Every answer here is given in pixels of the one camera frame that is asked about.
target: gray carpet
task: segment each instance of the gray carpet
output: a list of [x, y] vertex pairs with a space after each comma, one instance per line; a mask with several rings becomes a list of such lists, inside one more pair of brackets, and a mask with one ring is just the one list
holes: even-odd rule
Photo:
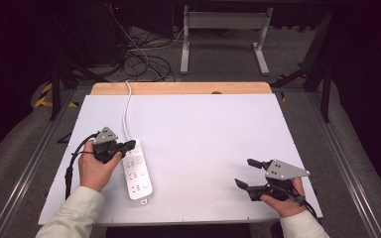
[[[274, 82], [278, 75], [298, 69], [315, 31], [299, 33], [296, 30], [270, 28], [264, 45], [264, 56], [271, 71], [262, 76], [251, 44], [258, 32], [237, 31], [224, 38], [210, 32], [195, 33], [190, 39], [190, 67], [187, 75], [181, 75], [180, 58], [182, 45], [176, 43], [168, 49], [146, 51], [146, 54], [167, 60], [180, 81], [267, 81]], [[124, 75], [114, 74], [111, 80]], [[153, 78], [147, 72], [140, 79]], [[295, 80], [280, 91], [285, 91], [287, 102], [277, 93], [290, 131], [306, 168], [312, 172], [313, 186], [324, 218], [322, 224], [331, 237], [369, 237], [366, 226], [338, 168], [329, 139], [321, 126], [310, 96], [300, 87], [303, 80]], [[80, 84], [72, 101], [81, 102], [88, 94], [92, 82]], [[0, 144], [0, 212], [5, 206], [16, 181], [28, 164], [45, 133], [51, 108], [39, 107], [19, 123]], [[65, 144], [57, 140], [71, 132], [79, 108], [67, 108], [61, 122], [49, 141], [43, 160], [28, 184], [14, 217], [4, 232], [5, 237], [34, 237], [45, 197], [54, 179]], [[376, 175], [349, 120], [339, 105], [337, 89], [332, 88], [329, 107], [330, 127], [337, 138], [348, 163], [357, 175], [367, 195], [379, 225], [381, 226], [381, 180]], [[252, 237], [271, 237], [271, 222], [251, 224]], [[104, 237], [105, 228], [95, 227], [91, 237]]]

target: power strip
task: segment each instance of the power strip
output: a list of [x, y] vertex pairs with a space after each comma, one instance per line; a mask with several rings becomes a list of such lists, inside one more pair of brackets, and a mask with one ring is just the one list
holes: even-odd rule
[[142, 205], [147, 204], [153, 195], [153, 186], [145, 162], [140, 141], [135, 140], [135, 149], [126, 153], [122, 159], [129, 197]]

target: sleeve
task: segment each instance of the sleeve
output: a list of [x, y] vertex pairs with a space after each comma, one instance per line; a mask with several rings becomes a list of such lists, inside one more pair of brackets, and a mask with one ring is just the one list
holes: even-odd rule
[[36, 237], [89, 237], [103, 203], [100, 192], [78, 187]]
[[323, 227], [306, 210], [297, 215], [280, 218], [283, 234], [286, 238], [328, 238]]

